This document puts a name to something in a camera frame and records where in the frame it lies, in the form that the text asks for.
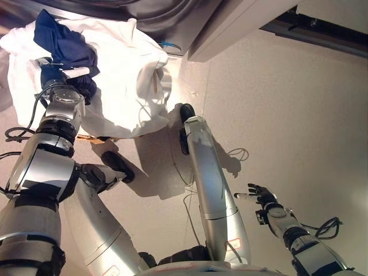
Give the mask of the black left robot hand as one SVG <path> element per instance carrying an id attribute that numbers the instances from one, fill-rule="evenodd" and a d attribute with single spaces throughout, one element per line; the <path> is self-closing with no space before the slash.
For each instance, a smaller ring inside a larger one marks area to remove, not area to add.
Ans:
<path id="1" fill-rule="evenodd" d="M 42 57 L 35 60 L 40 67 L 40 82 L 42 88 L 52 82 L 70 85 L 85 97 L 87 105 L 97 91 L 97 85 L 93 81 L 92 68 L 67 67 L 61 63 L 54 63 L 50 57 Z"/>

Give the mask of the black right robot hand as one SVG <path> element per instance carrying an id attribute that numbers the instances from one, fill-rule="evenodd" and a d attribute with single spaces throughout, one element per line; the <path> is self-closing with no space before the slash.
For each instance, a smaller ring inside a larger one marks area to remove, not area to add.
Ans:
<path id="1" fill-rule="evenodd" d="M 253 183 L 248 184 L 247 193 L 234 193 L 233 196 L 237 199 L 252 199 L 257 204 L 264 208 L 267 204 L 278 203 L 276 196 L 271 193 L 267 188 L 259 186 Z"/>

